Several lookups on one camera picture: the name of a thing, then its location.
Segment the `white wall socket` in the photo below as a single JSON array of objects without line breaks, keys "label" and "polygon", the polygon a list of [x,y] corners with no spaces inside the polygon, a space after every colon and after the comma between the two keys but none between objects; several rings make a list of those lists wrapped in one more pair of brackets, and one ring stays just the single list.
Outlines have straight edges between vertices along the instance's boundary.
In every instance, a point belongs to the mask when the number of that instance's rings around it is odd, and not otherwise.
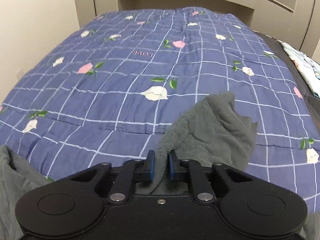
[{"label": "white wall socket", "polygon": [[25,72],[23,69],[20,69],[17,73],[16,73],[16,77],[17,79],[21,79],[24,76]]}]

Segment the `light floral bedding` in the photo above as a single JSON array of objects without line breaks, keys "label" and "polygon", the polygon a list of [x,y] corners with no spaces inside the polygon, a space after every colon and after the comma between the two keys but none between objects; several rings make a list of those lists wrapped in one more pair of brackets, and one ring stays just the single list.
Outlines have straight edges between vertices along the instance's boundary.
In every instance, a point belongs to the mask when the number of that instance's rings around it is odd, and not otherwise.
[{"label": "light floral bedding", "polygon": [[295,64],[314,96],[319,98],[320,80],[319,64],[303,52],[296,50],[286,42],[278,40],[283,50]]}]

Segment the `blue checked floral quilt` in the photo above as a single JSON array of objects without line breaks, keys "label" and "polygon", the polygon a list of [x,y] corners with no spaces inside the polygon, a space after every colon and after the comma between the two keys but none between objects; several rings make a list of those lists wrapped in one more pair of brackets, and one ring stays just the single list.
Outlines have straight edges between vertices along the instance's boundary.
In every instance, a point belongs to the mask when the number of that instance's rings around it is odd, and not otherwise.
[{"label": "blue checked floral quilt", "polygon": [[319,133],[289,67],[232,14],[201,7],[104,14],[66,38],[1,105],[1,144],[60,179],[143,159],[178,117],[230,91],[258,123],[247,172],[319,211]]}]

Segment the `grey fleece pants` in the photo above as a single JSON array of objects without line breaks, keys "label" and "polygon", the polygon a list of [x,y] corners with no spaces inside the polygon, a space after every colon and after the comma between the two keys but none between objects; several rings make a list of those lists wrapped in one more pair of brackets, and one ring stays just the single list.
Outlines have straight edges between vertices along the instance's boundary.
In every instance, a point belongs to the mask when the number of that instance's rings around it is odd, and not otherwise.
[{"label": "grey fleece pants", "polygon": [[[36,118],[1,135],[1,239],[319,239],[319,213],[296,193],[247,174],[257,123],[230,92],[204,97],[164,133]],[[112,204],[111,168],[155,151],[149,184]],[[211,167],[216,199],[169,178],[168,154]]]}]

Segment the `beige shelf above bed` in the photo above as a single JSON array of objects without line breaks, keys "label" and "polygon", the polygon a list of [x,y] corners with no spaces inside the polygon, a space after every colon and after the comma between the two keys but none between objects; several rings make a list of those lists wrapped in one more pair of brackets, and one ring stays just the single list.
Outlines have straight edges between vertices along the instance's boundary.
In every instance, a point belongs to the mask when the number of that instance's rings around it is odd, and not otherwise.
[{"label": "beige shelf above bed", "polygon": [[118,0],[120,9],[204,7],[233,14],[251,29],[285,41],[308,56],[319,42],[319,0]]}]

